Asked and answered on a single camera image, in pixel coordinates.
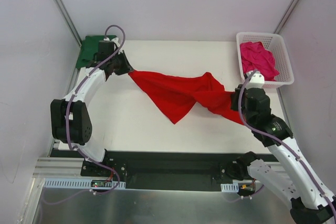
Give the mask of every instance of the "white table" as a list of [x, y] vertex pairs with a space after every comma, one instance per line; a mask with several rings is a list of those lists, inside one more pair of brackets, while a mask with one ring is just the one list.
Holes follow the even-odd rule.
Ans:
[[[235, 42], [126, 41], [124, 50], [136, 70], [181, 77], [208, 71], [228, 91], [241, 83]], [[284, 118], [276, 90], [266, 93], [272, 113]], [[127, 74], [110, 76], [88, 110], [95, 139], [109, 151], [269, 153], [249, 129], [198, 103], [174, 125]], [[60, 143], [59, 149], [68, 146]]]

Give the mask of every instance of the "pink towel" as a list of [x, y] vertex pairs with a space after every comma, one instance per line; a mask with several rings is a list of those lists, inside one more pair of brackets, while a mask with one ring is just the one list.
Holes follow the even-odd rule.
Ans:
[[267, 51], [261, 42], [241, 43], [240, 54], [244, 73], [258, 69], [265, 81], [275, 81], [274, 77], [280, 74], [275, 69], [273, 54]]

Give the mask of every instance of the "white plastic basket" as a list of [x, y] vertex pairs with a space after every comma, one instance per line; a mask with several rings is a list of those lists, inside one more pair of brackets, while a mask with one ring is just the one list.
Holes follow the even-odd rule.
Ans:
[[275, 58], [275, 68], [280, 72], [278, 76], [275, 76], [276, 81], [265, 81], [263, 88], [276, 89], [282, 85], [290, 85], [294, 82], [293, 70], [290, 65], [286, 45], [284, 39], [277, 34], [268, 33], [254, 33], [254, 32], [242, 32], [237, 33], [237, 49], [238, 49], [238, 61], [239, 70], [242, 80], [245, 80], [242, 66], [242, 57], [240, 54], [240, 44], [245, 42], [259, 42], [261, 41], [266, 50], [272, 52]]

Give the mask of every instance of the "red cloth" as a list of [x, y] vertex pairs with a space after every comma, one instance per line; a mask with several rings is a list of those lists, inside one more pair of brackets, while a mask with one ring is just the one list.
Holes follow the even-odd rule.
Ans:
[[242, 124], [238, 112], [230, 109], [230, 95], [233, 92], [225, 91], [224, 86], [209, 72], [195, 78], [166, 76], [147, 71], [134, 71], [129, 76], [174, 124], [196, 102], [212, 113]]
[[267, 51], [261, 42], [241, 43], [240, 54], [244, 73], [258, 69], [265, 81], [275, 81], [274, 77], [280, 74], [275, 69], [273, 54]]

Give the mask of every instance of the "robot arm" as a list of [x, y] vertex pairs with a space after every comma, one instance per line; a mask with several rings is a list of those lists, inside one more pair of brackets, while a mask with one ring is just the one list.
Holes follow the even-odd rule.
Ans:
[[[244, 90], [241, 104], [242, 114], [246, 122], [253, 128], [266, 132], [281, 140], [274, 139], [254, 132], [254, 136], [277, 158], [290, 180], [287, 180], [268, 167], [256, 154], [249, 152], [237, 160], [241, 177], [250, 176], [259, 180], [274, 194], [276, 194], [290, 209], [296, 223], [325, 223], [333, 216], [328, 200], [336, 206], [336, 197], [314, 172], [303, 156], [288, 125], [271, 114], [270, 100], [261, 88], [264, 78], [257, 73]], [[232, 109], [237, 110], [238, 95], [242, 86], [236, 89], [232, 96]], [[289, 146], [295, 155], [286, 147]], [[314, 179], [324, 192], [312, 181]]]
[[66, 107], [71, 97], [76, 94], [71, 102], [69, 114], [71, 146], [80, 149], [87, 157], [97, 162], [103, 160], [105, 149], [92, 137], [92, 124], [87, 106], [96, 91], [107, 81], [112, 73], [122, 75], [133, 71], [122, 50], [95, 70], [95, 66], [107, 59], [119, 46], [117, 38], [111, 41], [100, 41], [98, 52], [95, 55], [96, 58], [87, 65], [84, 79], [63, 99], [55, 99], [50, 105], [52, 135], [55, 139], [67, 143]]

